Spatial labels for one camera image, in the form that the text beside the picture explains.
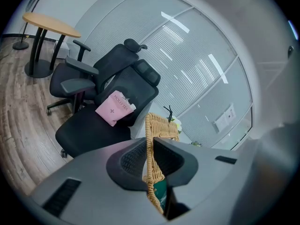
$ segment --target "pink paper bag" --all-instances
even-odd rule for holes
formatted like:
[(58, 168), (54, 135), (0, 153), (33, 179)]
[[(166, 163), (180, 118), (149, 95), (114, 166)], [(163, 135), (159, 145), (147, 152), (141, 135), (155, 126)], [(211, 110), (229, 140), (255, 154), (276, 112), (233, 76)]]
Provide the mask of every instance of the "pink paper bag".
[(130, 107), (130, 103), (119, 91), (114, 91), (96, 109), (96, 113), (98, 113), (112, 127), (117, 123), (118, 120), (124, 118), (133, 111), (134, 110)]

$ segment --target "chair seat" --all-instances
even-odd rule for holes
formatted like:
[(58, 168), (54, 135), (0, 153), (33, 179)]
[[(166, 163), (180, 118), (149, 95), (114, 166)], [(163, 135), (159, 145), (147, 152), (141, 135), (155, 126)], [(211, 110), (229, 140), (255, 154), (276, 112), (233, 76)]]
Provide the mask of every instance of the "chair seat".
[(94, 104), (87, 105), (57, 130), (55, 138), (70, 156), (131, 139), (128, 127), (110, 126), (95, 112), (96, 109)]
[[(50, 93), (57, 98), (73, 98), (74, 96), (68, 97), (63, 93), (60, 83), (69, 79), (79, 77), (79, 71), (68, 67), (65, 63), (60, 63), (59, 65), (57, 65), (56, 69), (53, 72), (50, 82)], [(96, 89), (89, 89), (85, 92), (84, 99), (93, 100), (96, 95)]]

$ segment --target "woven basket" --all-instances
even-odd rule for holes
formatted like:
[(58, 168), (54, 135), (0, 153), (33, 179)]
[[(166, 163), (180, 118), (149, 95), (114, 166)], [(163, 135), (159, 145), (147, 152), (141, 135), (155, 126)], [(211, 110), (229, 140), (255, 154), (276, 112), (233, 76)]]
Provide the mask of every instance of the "woven basket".
[(146, 115), (146, 140), (147, 140), (147, 175), (143, 181), (148, 185), (148, 196), (160, 213), (164, 213), (159, 200), (154, 194), (154, 184), (165, 179), (153, 156), (153, 138), (162, 137), (179, 141), (176, 123), (168, 122), (168, 119), (154, 113)]

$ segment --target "office chair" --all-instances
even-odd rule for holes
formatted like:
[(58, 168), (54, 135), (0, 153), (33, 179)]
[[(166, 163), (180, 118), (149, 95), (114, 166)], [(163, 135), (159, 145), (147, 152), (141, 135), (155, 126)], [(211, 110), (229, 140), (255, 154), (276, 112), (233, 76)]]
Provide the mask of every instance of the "office chair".
[[(72, 104), (73, 113), (77, 112), (80, 106), (85, 104), (83, 102), (84, 99), (93, 100), (104, 89), (103, 81), (105, 79), (112, 77), (115, 73), (137, 61), (139, 56), (136, 53), (141, 49), (147, 49), (146, 45), (139, 45), (136, 41), (129, 38), (124, 41), (124, 45), (116, 45), (91, 67), (81, 62), (84, 51), (87, 50), (90, 52), (91, 49), (77, 40), (73, 42), (80, 46), (77, 61), (67, 57), (64, 63), (60, 63), (56, 67), (50, 81), (50, 93), (57, 98), (64, 99), (48, 105), (47, 115), (51, 115), (51, 108), (67, 103)], [(83, 93), (77, 95), (67, 95), (61, 83), (70, 79), (80, 78), (88, 79), (91, 83), (86, 83), (87, 81), (85, 81), (85, 85), (95, 84), (94, 88), (85, 90)]]
[[(91, 80), (80, 80), (85, 80), (86, 84), (92, 87)], [(158, 95), (159, 81), (160, 75), (145, 60), (136, 61), (118, 72), (103, 92), (95, 96), (94, 104), (86, 105), (57, 130), (55, 138), (63, 148), (61, 156), (64, 158), (69, 154), (77, 157), (91, 150), (130, 140), (128, 127), (134, 125), (143, 108)], [(76, 82), (72, 79), (62, 82), (61, 85), (66, 93), (74, 94), (74, 86), (67, 83)], [(88, 85), (82, 87), (83, 90), (90, 88)], [(116, 90), (129, 98), (129, 102), (134, 104), (136, 109), (112, 127), (95, 110)]]

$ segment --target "vent slot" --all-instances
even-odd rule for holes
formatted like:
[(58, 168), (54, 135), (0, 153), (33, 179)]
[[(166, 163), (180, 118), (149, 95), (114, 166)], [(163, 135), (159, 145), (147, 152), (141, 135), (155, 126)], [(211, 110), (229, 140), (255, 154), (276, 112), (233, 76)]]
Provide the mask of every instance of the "vent slot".
[(59, 217), (80, 184), (81, 182), (78, 180), (67, 179), (44, 204), (43, 208), (52, 215)]

